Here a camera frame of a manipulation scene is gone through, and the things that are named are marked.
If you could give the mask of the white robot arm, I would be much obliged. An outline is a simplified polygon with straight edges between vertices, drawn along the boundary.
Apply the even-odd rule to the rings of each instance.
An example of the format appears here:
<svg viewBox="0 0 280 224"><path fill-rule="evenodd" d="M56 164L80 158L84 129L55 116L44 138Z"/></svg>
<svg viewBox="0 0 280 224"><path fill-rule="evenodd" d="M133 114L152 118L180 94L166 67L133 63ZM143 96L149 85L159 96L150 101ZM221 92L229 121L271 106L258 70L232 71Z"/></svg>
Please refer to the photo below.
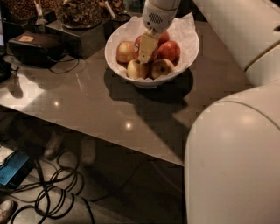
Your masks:
<svg viewBox="0 0 280 224"><path fill-rule="evenodd" d="M280 224L280 10L193 0L252 87L206 108L185 147L187 224Z"/></svg>

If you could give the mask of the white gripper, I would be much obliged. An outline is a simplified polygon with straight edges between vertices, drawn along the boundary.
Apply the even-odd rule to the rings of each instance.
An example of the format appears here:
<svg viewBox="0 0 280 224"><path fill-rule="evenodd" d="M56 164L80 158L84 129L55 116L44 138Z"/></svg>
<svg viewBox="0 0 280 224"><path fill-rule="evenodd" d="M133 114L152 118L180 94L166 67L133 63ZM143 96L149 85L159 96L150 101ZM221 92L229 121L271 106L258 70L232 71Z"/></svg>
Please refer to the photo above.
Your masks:
<svg viewBox="0 0 280 224"><path fill-rule="evenodd" d="M178 0L145 0L142 20L145 28L143 33L138 59L148 63L158 47L160 33L166 31L172 24L178 11Z"/></svg>

